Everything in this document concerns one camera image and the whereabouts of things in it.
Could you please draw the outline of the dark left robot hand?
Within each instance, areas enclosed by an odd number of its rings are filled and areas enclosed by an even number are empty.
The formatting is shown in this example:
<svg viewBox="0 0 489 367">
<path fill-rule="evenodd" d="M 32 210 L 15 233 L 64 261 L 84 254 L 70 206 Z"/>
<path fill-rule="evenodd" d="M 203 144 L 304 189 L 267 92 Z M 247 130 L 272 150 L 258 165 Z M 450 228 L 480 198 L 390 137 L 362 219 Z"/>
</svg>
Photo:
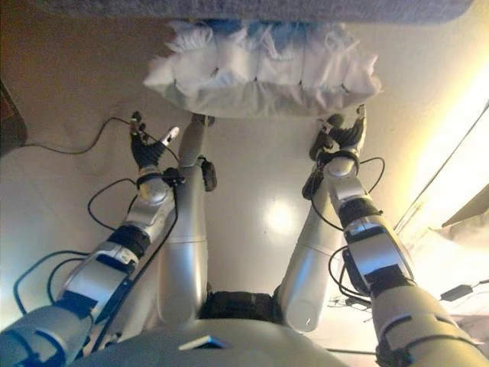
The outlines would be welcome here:
<svg viewBox="0 0 489 367">
<path fill-rule="evenodd" d="M 136 111 L 130 119 L 129 133 L 132 156 L 137 166 L 142 169 L 150 166 L 158 166 L 161 156 L 180 133 L 180 128 L 173 126 L 162 138 L 157 139 L 155 142 L 147 143 L 144 140 L 147 133 L 142 122 L 142 116 L 139 111 Z"/>
</svg>

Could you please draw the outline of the dark right robot hand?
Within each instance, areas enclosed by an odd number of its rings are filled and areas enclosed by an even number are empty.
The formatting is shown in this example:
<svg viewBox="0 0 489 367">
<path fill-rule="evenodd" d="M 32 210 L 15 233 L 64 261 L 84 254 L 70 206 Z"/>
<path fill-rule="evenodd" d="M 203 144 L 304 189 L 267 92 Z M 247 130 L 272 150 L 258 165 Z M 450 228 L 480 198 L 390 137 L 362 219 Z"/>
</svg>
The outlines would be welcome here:
<svg viewBox="0 0 489 367">
<path fill-rule="evenodd" d="M 349 150 L 358 156 L 364 146 L 367 131 L 366 105 L 360 104 L 356 108 L 356 119 L 351 127 L 343 128 L 343 121 L 341 114 L 334 114 L 319 123 L 323 146 L 333 149 L 334 144 L 337 144 L 340 150 Z"/>
</svg>

